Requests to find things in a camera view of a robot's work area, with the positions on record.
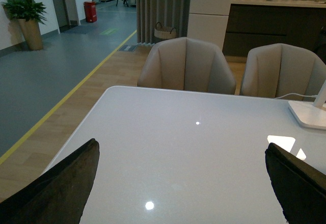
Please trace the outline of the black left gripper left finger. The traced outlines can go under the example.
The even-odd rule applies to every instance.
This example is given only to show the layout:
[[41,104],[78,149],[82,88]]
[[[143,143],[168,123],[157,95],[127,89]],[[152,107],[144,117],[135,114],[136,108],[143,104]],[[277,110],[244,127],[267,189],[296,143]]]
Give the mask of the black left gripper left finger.
[[99,143],[92,138],[1,202],[1,223],[79,223],[98,162]]

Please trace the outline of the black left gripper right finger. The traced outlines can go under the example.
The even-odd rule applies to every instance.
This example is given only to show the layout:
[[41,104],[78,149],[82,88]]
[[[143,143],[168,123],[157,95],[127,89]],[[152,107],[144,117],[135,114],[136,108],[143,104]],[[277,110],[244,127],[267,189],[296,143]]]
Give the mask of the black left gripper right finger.
[[274,143],[265,164],[288,223],[325,223],[325,174]]

